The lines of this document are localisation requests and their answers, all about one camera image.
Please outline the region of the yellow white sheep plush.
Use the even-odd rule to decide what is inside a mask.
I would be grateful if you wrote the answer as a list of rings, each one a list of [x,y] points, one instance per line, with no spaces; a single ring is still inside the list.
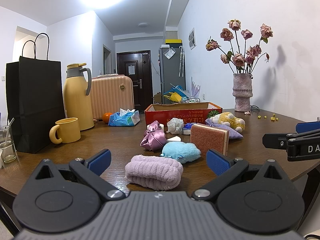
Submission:
[[[245,130],[245,121],[242,118],[237,118],[231,112],[223,112],[209,118],[214,124],[229,126],[230,128],[242,133]]]

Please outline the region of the light blue plush toy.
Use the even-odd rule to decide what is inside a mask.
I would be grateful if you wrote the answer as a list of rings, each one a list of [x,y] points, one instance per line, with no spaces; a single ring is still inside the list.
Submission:
[[[181,164],[200,158],[201,151],[193,143],[172,141],[167,143],[160,154],[161,157],[174,159]]]

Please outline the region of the pink textured vase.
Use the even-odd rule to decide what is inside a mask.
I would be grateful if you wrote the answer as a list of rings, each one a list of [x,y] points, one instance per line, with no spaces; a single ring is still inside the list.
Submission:
[[[252,78],[250,74],[233,74],[234,110],[248,112],[251,110],[250,98],[253,96]]]

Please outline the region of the lavender drawstring bag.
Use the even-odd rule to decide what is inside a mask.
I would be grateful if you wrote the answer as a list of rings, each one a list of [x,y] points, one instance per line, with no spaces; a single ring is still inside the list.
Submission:
[[[225,130],[229,131],[229,139],[230,140],[243,139],[243,135],[241,133],[237,132],[236,130],[232,129],[231,127],[229,127],[227,125],[215,124],[210,119],[206,119],[205,122],[206,122],[206,125],[208,125],[208,126],[216,127],[216,128],[220,128],[220,129],[225,129]]]

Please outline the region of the white round sponge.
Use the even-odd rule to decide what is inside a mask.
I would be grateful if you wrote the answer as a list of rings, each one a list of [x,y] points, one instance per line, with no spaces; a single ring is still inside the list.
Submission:
[[[163,124],[159,124],[159,126],[160,126],[161,130],[164,131],[164,125],[163,125]]]

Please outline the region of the blue yellow bag pile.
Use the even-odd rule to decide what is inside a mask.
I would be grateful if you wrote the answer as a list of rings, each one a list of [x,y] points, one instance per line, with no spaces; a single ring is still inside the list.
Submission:
[[[174,103],[182,103],[190,98],[190,93],[184,90],[180,85],[173,86],[163,95],[164,98]]]

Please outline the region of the blue pocket tissue pack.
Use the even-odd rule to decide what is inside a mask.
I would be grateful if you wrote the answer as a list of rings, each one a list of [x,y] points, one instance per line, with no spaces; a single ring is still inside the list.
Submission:
[[[195,123],[187,123],[183,127],[183,135],[191,135],[191,128]]]

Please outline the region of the white wedge sponge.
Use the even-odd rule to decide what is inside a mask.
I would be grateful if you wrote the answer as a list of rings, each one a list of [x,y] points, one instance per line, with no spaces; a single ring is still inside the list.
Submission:
[[[181,138],[179,136],[174,136],[172,138],[167,139],[167,143],[173,142],[173,141],[181,141]]]

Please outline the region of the grey refrigerator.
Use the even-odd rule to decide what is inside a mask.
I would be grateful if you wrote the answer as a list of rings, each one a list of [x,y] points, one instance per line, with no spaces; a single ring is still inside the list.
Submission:
[[[171,101],[164,97],[172,87],[177,85],[185,89],[185,67],[182,60],[184,52],[181,43],[170,43],[169,48],[159,48],[160,85],[162,104],[170,104]]]

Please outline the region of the wall picture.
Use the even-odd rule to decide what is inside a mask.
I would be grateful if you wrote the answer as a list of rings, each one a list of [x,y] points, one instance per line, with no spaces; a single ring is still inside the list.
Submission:
[[[192,50],[196,47],[196,36],[195,36],[195,28],[191,30],[188,36],[189,48]]]

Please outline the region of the orange fruit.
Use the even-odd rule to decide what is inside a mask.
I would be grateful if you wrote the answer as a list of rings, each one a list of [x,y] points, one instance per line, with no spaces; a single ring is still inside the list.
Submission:
[[[111,115],[112,115],[111,112],[104,113],[103,116],[102,116],[102,121],[103,121],[105,124],[108,124]]]

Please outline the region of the black paper bag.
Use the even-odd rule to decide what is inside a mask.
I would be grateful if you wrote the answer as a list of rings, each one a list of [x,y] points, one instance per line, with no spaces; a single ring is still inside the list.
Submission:
[[[65,117],[61,63],[24,56],[7,63],[6,100],[16,150],[37,153],[50,144],[55,122]]]

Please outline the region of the purple feather decoration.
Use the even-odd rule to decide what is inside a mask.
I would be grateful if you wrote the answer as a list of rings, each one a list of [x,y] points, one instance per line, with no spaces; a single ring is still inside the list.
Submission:
[[[193,81],[193,78],[191,77],[191,95],[192,95],[193,98],[198,98],[199,97],[200,89],[201,89],[201,86],[197,85]]]

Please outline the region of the lilac towel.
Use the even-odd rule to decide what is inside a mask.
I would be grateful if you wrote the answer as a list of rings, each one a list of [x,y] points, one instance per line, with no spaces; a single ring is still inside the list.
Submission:
[[[181,181],[183,166],[175,159],[135,155],[125,166],[125,178],[134,184],[155,191],[176,188]]]

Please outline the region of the yellow mug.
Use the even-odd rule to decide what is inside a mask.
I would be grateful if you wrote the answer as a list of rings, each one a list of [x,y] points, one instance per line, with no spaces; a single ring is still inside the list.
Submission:
[[[55,122],[50,129],[49,139],[54,144],[68,144],[81,139],[78,118],[66,118]]]

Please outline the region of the blue tissue packet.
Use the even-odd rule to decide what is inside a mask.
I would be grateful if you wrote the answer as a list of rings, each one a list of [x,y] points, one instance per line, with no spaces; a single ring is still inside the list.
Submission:
[[[135,126],[140,122],[139,111],[132,110],[124,110],[120,109],[119,112],[116,112],[110,116],[108,125],[113,127],[127,127],[127,126]]]

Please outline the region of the yellow crumbs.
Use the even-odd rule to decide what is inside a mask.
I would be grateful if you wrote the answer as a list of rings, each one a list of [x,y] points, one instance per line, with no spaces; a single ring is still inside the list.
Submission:
[[[271,121],[278,121],[278,120],[279,120],[279,118],[276,116],[276,114],[275,114],[275,113],[273,113],[271,116],[267,116],[267,115],[264,115],[264,116],[262,116],[262,115],[258,115],[258,116],[257,116],[257,118],[258,118],[258,119],[270,119]]]

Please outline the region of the red orange cardboard box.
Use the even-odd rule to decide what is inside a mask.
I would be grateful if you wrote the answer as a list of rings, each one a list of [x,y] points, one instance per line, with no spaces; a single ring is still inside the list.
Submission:
[[[222,108],[211,102],[196,103],[174,103],[174,104],[152,104],[145,111],[145,122],[147,125],[157,120],[167,127],[172,118],[182,119],[187,123],[204,124],[210,112],[222,113]]]

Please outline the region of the pink satin pouch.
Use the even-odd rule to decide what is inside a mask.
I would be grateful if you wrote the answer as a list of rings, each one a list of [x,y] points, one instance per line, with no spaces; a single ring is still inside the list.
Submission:
[[[162,149],[167,143],[165,133],[161,124],[156,120],[149,124],[144,132],[144,138],[140,142],[140,146],[148,151],[156,151]]]

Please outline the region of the pink ribbed suitcase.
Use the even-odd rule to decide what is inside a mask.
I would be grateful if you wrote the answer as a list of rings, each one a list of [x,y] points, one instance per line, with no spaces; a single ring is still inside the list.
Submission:
[[[135,108],[133,82],[125,75],[107,74],[92,79],[91,105],[93,118],[101,120],[105,113],[116,113],[121,108]]]

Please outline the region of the dried pink roses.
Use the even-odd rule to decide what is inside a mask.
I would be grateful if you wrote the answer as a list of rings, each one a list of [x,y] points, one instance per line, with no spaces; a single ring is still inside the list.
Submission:
[[[230,50],[224,51],[219,43],[209,38],[206,43],[206,51],[221,51],[220,60],[229,66],[234,74],[252,74],[261,58],[265,62],[270,60],[267,52],[262,52],[261,42],[265,44],[273,37],[273,30],[269,25],[262,24],[260,27],[259,42],[254,46],[249,46],[247,41],[253,37],[253,33],[248,29],[242,29],[241,21],[232,19],[228,21],[228,27],[223,28],[220,38],[230,45]]]

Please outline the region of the dark brown door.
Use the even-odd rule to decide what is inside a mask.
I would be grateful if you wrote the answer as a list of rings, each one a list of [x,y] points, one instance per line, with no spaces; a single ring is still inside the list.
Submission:
[[[117,53],[117,71],[132,80],[135,109],[144,112],[153,104],[151,51]]]

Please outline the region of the small cardboard box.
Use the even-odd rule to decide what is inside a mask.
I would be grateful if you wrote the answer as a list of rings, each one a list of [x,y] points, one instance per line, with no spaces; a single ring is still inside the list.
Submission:
[[[162,104],[162,94],[161,94],[161,92],[158,92],[153,96],[153,101],[154,101],[154,104]]]

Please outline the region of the yellow box on fridge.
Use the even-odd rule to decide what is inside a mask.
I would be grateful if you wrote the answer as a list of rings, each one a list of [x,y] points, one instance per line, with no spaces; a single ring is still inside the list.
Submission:
[[[166,39],[165,44],[170,44],[170,43],[182,43],[181,39]]]

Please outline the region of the yellow thermos jug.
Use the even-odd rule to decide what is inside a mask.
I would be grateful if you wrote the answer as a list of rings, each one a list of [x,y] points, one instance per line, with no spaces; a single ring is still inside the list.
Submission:
[[[80,130],[94,127],[91,105],[92,73],[87,63],[73,63],[67,66],[63,86],[63,100],[67,118],[77,118]]]

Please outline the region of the glass cup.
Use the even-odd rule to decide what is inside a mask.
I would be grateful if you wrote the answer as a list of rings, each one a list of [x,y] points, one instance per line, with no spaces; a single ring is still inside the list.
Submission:
[[[0,148],[1,159],[7,164],[17,159],[16,148],[12,135],[11,126],[6,125],[1,127],[0,131]]]

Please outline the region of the black glasses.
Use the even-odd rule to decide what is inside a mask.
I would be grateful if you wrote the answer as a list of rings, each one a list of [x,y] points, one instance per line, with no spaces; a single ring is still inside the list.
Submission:
[[[251,105],[251,111],[252,112],[259,112],[260,111],[260,108],[256,105]]]

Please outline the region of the white mesh bath pouf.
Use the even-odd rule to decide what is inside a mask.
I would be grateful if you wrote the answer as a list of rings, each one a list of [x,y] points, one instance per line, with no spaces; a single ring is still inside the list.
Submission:
[[[183,119],[179,118],[172,118],[170,121],[167,122],[167,133],[171,133],[173,135],[182,135],[184,128],[184,121]]]

